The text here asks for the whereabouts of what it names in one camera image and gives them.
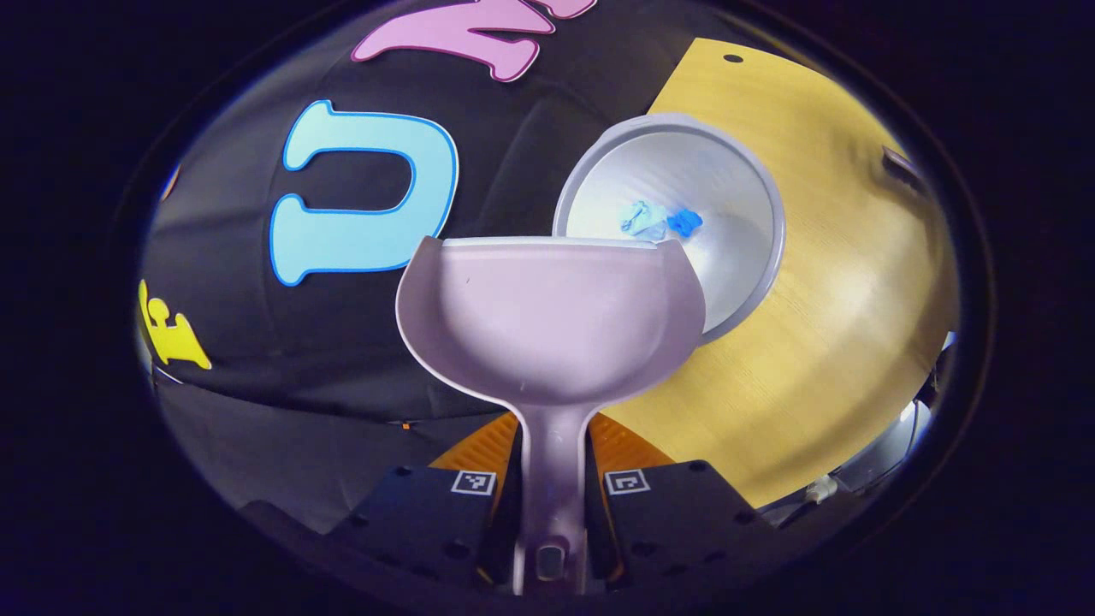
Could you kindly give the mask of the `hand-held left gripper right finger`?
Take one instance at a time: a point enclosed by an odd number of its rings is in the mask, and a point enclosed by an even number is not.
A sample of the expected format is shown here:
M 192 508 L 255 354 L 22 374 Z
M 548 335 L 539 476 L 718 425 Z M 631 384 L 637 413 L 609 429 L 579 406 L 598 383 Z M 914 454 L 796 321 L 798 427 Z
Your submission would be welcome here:
M 592 578 L 607 591 L 766 562 L 777 528 L 706 460 L 676 463 L 598 414 L 586 437 L 585 519 Z

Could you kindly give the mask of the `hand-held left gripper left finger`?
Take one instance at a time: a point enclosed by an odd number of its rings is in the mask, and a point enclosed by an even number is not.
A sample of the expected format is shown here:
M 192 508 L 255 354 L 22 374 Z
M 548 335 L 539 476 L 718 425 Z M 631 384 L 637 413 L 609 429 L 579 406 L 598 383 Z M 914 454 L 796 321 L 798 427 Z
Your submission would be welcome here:
M 505 586 L 520 518 L 521 433 L 493 418 L 427 465 L 396 465 L 328 541 L 388 568 L 461 588 Z

